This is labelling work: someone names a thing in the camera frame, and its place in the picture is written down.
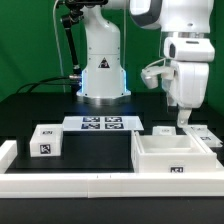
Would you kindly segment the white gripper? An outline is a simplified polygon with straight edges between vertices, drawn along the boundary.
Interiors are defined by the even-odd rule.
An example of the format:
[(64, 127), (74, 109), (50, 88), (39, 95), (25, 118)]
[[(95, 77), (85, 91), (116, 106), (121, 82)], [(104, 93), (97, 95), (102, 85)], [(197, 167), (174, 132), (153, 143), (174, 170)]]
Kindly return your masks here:
[(209, 76), (209, 62), (214, 60), (215, 49), (208, 38), (167, 37), (164, 56), (174, 70), (169, 96), (179, 108), (177, 126), (188, 125), (192, 109), (199, 108), (204, 100)]

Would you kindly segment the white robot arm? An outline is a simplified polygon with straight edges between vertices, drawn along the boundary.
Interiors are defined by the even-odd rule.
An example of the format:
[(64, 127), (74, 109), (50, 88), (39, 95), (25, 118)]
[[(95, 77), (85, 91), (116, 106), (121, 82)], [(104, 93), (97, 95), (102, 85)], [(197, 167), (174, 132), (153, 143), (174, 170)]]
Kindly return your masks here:
[(87, 66), (78, 96), (101, 104), (130, 95), (120, 66), (120, 31), (101, 15), (103, 7), (123, 3), (137, 26), (161, 30), (163, 64), (149, 64), (141, 78), (150, 89), (164, 89), (167, 104), (179, 108), (177, 125), (186, 126), (191, 111), (204, 100), (208, 63), (214, 60), (215, 49), (206, 37), (214, 0), (66, 0), (71, 21), (83, 21), (87, 34)]

